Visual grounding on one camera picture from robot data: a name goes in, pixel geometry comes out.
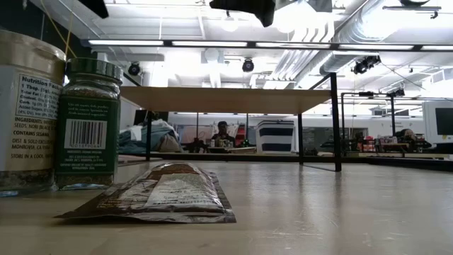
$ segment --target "white container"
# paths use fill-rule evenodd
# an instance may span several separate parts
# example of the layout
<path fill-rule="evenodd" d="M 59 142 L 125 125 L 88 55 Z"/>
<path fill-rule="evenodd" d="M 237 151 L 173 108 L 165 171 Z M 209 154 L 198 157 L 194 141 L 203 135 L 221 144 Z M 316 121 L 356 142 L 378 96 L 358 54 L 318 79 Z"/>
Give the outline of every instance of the white container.
<path fill-rule="evenodd" d="M 64 53 L 0 30 L 0 196 L 50 186 Z"/>

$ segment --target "green label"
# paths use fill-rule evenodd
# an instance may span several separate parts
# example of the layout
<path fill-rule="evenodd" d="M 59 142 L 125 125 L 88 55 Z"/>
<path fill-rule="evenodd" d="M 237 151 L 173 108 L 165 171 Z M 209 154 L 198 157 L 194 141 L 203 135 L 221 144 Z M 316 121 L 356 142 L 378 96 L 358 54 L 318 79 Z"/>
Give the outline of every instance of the green label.
<path fill-rule="evenodd" d="M 62 96 L 59 100 L 56 174 L 113 174 L 117 166 L 119 103 Z"/>

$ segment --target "person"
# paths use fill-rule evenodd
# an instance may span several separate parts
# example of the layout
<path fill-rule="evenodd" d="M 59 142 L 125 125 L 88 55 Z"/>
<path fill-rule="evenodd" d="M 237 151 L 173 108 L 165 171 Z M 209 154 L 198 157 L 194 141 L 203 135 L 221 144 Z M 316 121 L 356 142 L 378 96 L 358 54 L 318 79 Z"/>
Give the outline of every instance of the person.
<path fill-rule="evenodd" d="M 430 148 L 432 145 L 425 140 L 418 140 L 415 136 L 415 133 L 410 129 L 403 129 L 400 132 L 396 133 L 396 137 L 398 138 L 398 142 L 400 143 L 407 143 L 409 146 L 407 147 L 407 152 L 417 152 L 419 149 Z"/>
<path fill-rule="evenodd" d="M 230 143 L 233 144 L 233 147 L 236 145 L 236 139 L 234 137 L 228 135 L 228 124 L 226 121 L 220 121 L 219 124 L 217 124 L 217 127 L 219 128 L 219 132 L 212 136 L 212 140 L 215 141 L 216 146 L 219 146 L 219 141 L 220 140 L 228 140 Z"/>

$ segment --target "product label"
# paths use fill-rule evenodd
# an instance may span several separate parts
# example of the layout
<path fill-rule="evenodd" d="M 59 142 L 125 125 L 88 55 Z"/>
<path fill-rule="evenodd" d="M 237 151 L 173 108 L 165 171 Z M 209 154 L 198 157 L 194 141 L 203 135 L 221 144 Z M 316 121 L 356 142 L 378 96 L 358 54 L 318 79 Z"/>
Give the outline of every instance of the product label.
<path fill-rule="evenodd" d="M 118 107 L 115 99 L 60 98 L 56 174 L 113 174 L 117 165 Z"/>
<path fill-rule="evenodd" d="M 16 115 L 56 120 L 62 86 L 22 74 L 19 82 Z"/>
<path fill-rule="evenodd" d="M 62 86 L 25 74 L 13 75 L 13 81 L 2 82 L 12 84 L 10 97 L 2 99 L 2 103 L 12 101 L 12 109 L 7 109 L 10 110 L 9 116 L 5 112 L 1 114 L 2 122 L 9 122 L 10 128 L 2 130 L 8 132 L 9 136 L 4 136 L 7 138 L 1 141 L 6 146 L 6 165 L 0 171 L 51 169 L 58 98 Z"/>
<path fill-rule="evenodd" d="M 221 205 L 199 174 L 164 174 L 144 207 L 186 204 Z"/>

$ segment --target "striped object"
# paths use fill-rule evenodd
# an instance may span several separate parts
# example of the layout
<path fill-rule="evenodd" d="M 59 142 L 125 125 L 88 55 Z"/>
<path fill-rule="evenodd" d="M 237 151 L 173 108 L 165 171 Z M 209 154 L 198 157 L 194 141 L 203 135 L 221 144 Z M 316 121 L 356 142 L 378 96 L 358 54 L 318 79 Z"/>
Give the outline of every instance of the striped object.
<path fill-rule="evenodd" d="M 264 120 L 256 126 L 258 153 L 290 153 L 294 145 L 294 121 Z"/>

